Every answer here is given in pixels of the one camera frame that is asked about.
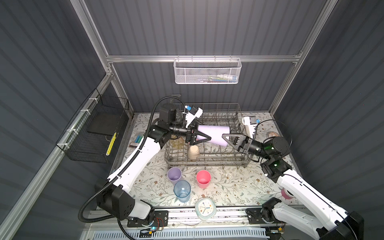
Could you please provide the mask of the lilac cup front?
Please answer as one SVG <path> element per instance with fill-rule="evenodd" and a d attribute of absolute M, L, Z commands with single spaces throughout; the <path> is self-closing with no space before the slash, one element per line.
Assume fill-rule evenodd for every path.
<path fill-rule="evenodd" d="M 209 126 L 209 135 L 212 138 L 209 143 L 227 147 L 227 142 L 222 139 L 222 134 L 229 134 L 230 127 L 228 126 Z"/>

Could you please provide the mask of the beige cup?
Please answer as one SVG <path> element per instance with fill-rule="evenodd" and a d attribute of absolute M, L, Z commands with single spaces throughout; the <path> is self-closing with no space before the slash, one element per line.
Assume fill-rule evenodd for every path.
<path fill-rule="evenodd" d="M 197 145 L 190 146 L 188 149 L 188 159 L 189 160 L 197 160 L 200 156 L 200 149 Z"/>

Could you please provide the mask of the clear amber glass cup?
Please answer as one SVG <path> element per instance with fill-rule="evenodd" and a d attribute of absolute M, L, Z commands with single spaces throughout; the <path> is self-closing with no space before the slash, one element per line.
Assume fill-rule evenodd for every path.
<path fill-rule="evenodd" d="M 172 149 L 181 150 L 184 148 L 184 146 L 185 146 L 185 140 L 183 138 L 181 137 L 171 138 L 170 147 Z"/>

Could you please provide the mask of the pink cup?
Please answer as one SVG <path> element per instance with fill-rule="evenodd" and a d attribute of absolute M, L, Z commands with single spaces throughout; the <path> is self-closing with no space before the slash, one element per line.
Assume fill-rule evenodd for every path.
<path fill-rule="evenodd" d="M 201 189 L 206 189 L 211 182 L 212 176 L 208 171 L 201 170 L 197 173 L 196 179 L 198 186 Z"/>

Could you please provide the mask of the clear blue cup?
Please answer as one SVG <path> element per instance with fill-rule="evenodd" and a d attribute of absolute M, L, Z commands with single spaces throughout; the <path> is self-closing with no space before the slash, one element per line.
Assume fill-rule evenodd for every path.
<path fill-rule="evenodd" d="M 178 200 L 182 203 L 186 203 L 190 200 L 191 185 L 188 181 L 181 180 L 174 185 L 174 194 Z"/>

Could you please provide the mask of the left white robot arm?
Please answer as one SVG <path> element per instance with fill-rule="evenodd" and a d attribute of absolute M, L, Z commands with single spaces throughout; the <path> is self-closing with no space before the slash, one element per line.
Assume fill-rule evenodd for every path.
<path fill-rule="evenodd" d="M 172 136 L 185 138 L 189 145 L 197 145 L 211 140 L 211 137 L 198 130 L 198 119 L 203 110 L 183 104 L 181 120 L 177 121 L 178 107 L 165 103 L 159 110 L 159 119 L 154 121 L 156 109 L 153 108 L 144 137 L 133 153 L 101 185 L 96 193 L 81 206 L 78 219 L 83 223 L 96 223 L 116 218 L 119 221 L 136 218 L 149 224 L 153 221 L 154 207 L 130 195 L 132 186 L 147 163 L 171 140 Z M 109 215 L 89 219 L 84 217 L 86 207 L 96 200 L 100 208 Z"/>

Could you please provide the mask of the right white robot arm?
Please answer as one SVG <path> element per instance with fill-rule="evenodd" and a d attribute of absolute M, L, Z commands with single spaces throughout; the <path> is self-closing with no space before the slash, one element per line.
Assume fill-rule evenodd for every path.
<path fill-rule="evenodd" d="M 315 240 L 362 240 L 364 219 L 357 212 L 347 212 L 307 183 L 284 161 L 289 143 L 282 137 L 272 137 L 261 143 L 242 134 L 223 134 L 222 138 L 241 154 L 265 159 L 263 173 L 274 183 L 287 190 L 312 213 L 305 214 L 277 198 L 262 205 L 263 220 L 272 224 L 285 222 Z"/>

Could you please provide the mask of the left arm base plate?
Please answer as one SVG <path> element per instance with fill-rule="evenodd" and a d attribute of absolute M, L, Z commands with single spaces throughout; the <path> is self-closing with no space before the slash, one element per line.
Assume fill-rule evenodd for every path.
<path fill-rule="evenodd" d="M 168 225 L 169 212 L 163 210 L 154 210 L 144 219 L 131 218 L 128 219 L 128 228 L 141 227 L 166 227 Z"/>

